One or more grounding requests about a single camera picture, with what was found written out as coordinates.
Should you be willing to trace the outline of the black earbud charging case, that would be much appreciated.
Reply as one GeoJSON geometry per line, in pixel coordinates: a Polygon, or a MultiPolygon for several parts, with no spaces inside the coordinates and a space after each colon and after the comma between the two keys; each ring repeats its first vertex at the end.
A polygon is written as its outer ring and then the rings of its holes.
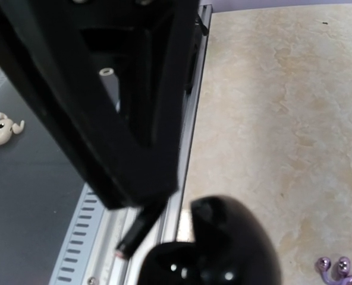
{"type": "Polygon", "coordinates": [[[271,239],[239,200],[214,195],[191,202],[194,242],[152,248],[138,284],[281,284],[271,239]]]}

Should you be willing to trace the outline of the aluminium front rail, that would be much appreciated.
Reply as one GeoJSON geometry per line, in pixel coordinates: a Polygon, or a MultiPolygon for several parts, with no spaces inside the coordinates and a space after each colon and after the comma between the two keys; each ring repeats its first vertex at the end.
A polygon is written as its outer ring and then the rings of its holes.
{"type": "Polygon", "coordinates": [[[153,90],[154,80],[165,74],[160,89],[171,121],[159,124],[159,116],[154,115],[148,143],[120,157],[127,164],[126,176],[123,187],[112,191],[113,210],[108,210],[93,187],[83,187],[51,284],[136,284],[147,253],[176,238],[212,14],[210,6],[198,1],[187,4],[194,8],[195,17],[193,30],[187,33],[191,43],[183,52],[167,57],[171,66],[132,79],[125,79],[116,66],[100,70],[116,112],[123,118],[133,116],[133,96],[153,90]],[[166,207],[134,255],[129,260],[117,257],[115,248],[140,210],[160,202],[166,202],[166,207]]]}

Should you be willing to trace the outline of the cream white earbud case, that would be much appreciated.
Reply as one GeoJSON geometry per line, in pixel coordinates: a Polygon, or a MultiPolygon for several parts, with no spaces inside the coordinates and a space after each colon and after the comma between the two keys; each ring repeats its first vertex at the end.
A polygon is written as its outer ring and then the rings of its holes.
{"type": "Polygon", "coordinates": [[[5,113],[0,112],[0,146],[6,144],[13,135],[23,132],[25,121],[14,122],[5,113]]]}

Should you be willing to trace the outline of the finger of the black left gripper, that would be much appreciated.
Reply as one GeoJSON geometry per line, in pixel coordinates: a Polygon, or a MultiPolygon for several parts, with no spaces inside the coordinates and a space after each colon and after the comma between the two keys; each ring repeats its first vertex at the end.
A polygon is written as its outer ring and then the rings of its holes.
{"type": "Polygon", "coordinates": [[[117,114],[100,77],[125,79],[170,67],[191,43],[188,1],[0,1],[0,67],[81,177],[114,209],[126,176],[120,157],[148,143],[152,118],[171,121],[161,85],[134,95],[131,118],[117,114]]]}

